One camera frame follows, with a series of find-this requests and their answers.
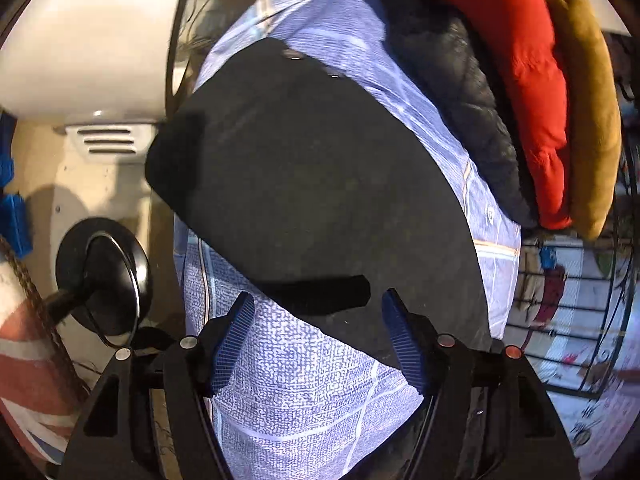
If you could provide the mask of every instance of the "vent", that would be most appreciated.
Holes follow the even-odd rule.
[[[142,163],[156,136],[154,124],[96,124],[67,126],[80,153],[98,164]]]

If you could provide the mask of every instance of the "black fabric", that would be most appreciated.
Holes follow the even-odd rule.
[[[476,251],[434,160],[357,83],[285,49],[261,40],[189,97],[150,148],[151,187],[281,306],[384,364],[389,287],[488,348]]]
[[[487,48],[462,13],[442,1],[381,1],[391,53],[438,107],[504,213],[523,227],[535,227],[533,180]]]

